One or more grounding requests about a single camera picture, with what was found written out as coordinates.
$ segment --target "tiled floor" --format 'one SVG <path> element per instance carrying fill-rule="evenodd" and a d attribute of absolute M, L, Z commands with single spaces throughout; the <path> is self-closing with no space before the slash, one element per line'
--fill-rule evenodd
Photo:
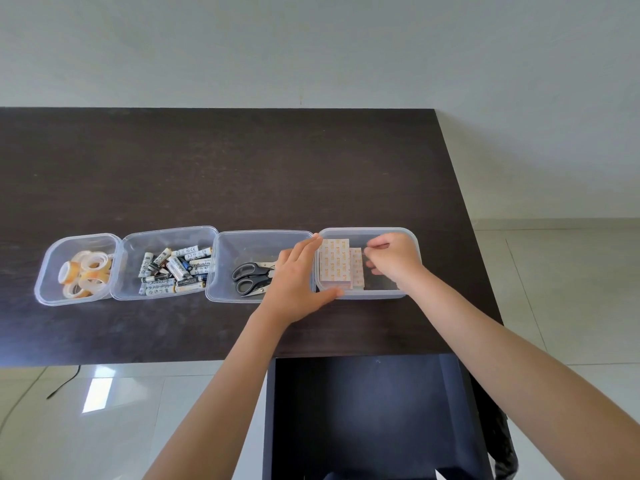
<path fill-rule="evenodd" d="M 478 231 L 505 325 L 640 420 L 640 231 Z M 221 362 L 50 367 L 0 435 L 0 478 L 139 479 Z M 4 418 L 42 369 L 0 369 Z M 236 480 L 261 478 L 265 387 Z M 560 478 L 511 425 L 518 479 Z"/>

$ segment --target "scissors handle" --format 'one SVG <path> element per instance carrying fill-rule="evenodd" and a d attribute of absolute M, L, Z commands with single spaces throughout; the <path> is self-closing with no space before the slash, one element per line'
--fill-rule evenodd
<path fill-rule="evenodd" d="M 247 276 L 260 276 L 263 274 L 268 274 L 270 271 L 272 271 L 271 268 L 262 267 L 258 263 L 245 262 L 235 268 L 234 272 L 231 273 L 231 279 L 233 281 L 238 281 L 242 278 L 246 278 Z"/>
<path fill-rule="evenodd" d="M 270 282 L 271 278 L 268 275 L 249 275 L 236 282 L 236 291 L 240 296 L 247 296 L 251 291 Z"/>

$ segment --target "wall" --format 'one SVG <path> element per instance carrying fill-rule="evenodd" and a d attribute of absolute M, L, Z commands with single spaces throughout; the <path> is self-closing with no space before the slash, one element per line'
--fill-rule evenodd
<path fill-rule="evenodd" d="M 640 0 L 0 6 L 0 105 L 435 107 L 473 218 L 640 217 Z"/>

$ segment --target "tabletop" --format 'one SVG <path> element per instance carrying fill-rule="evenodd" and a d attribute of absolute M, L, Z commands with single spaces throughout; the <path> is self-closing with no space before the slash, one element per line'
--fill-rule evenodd
<path fill-rule="evenodd" d="M 434 110 L 4 108 L 0 154 L 1 366 L 228 354 L 255 305 L 39 304 L 47 248 L 101 232 L 405 227 L 427 268 L 500 321 Z M 276 356 L 448 351 L 404 297 L 335 301 L 289 327 Z"/>

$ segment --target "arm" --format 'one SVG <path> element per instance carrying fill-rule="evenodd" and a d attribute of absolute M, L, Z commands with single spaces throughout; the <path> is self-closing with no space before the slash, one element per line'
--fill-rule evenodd
<path fill-rule="evenodd" d="M 230 479 L 251 423 L 273 352 L 284 330 L 338 297 L 309 289 L 318 235 L 280 253 L 262 303 L 252 313 L 220 370 L 175 430 L 145 480 Z"/>
<path fill-rule="evenodd" d="M 638 478 L 640 425 L 553 357 L 428 272 L 405 234 L 365 249 L 427 315 L 485 391 L 567 479 Z"/>

